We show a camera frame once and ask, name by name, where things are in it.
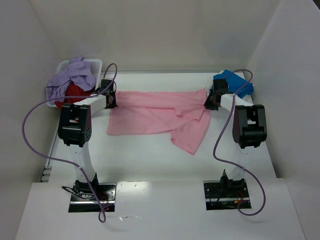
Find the pink t shirt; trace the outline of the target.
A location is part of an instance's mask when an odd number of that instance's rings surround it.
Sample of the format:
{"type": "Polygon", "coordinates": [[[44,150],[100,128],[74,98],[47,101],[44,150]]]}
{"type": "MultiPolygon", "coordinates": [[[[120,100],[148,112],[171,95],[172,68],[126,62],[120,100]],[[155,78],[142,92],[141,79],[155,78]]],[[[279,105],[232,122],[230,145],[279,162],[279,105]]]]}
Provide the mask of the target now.
{"type": "Polygon", "coordinates": [[[204,107],[207,91],[119,91],[117,107],[110,110],[107,134],[170,134],[173,145],[194,155],[210,125],[204,107]]]}

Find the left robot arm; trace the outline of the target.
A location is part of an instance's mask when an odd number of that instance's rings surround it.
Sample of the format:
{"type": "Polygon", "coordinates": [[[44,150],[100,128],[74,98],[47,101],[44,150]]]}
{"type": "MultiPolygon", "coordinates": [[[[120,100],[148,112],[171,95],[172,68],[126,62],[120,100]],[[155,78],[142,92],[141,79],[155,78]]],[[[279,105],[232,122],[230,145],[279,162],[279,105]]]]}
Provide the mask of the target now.
{"type": "Polygon", "coordinates": [[[93,168],[89,140],[92,136],[92,115],[103,109],[113,109],[116,104],[116,91],[111,79],[102,79],[100,87],[93,94],[75,103],[64,103],[60,112],[58,137],[67,146],[72,161],[76,164],[75,190],[89,191],[99,188],[97,173],[93,168]]]}

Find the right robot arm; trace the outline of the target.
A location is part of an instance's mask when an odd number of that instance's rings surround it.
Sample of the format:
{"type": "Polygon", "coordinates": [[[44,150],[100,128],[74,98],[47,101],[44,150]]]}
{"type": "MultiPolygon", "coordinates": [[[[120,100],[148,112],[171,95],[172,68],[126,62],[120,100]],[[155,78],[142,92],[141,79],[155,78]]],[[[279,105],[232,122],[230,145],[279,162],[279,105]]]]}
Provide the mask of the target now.
{"type": "Polygon", "coordinates": [[[212,111],[220,108],[229,111],[227,120],[214,144],[213,157],[221,163],[232,166],[227,171],[229,177],[234,180],[242,179],[251,161],[249,154],[267,139],[265,107],[245,101],[238,94],[230,91],[227,80],[224,78],[213,80],[204,107],[212,111]],[[238,144],[237,154],[233,161],[217,156],[218,145],[229,123],[232,123],[232,139],[238,144]]]}

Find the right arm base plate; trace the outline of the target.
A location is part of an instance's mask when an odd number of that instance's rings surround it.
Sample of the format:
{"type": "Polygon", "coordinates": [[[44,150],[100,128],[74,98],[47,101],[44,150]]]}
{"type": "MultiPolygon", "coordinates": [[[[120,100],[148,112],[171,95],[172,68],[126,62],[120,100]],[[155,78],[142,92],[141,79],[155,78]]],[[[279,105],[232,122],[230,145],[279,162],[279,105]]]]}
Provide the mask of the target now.
{"type": "Polygon", "coordinates": [[[207,211],[236,210],[239,203],[241,203],[240,209],[252,208],[244,179],[230,180],[224,189],[219,181],[204,181],[203,188],[207,211]]]}

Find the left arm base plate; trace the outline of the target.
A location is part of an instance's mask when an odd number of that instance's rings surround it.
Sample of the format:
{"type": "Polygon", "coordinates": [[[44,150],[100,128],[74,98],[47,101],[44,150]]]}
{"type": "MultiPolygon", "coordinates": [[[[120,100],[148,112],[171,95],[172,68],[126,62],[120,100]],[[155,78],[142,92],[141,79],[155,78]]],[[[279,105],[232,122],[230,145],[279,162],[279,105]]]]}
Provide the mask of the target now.
{"type": "MultiPolygon", "coordinates": [[[[68,208],[69,213],[91,213],[100,211],[99,204],[89,188],[80,190],[76,188],[75,184],[73,187],[62,186],[61,188],[71,194],[68,208]]],[[[115,211],[116,189],[116,183],[100,183],[97,188],[96,195],[105,212],[115,211]]]]}

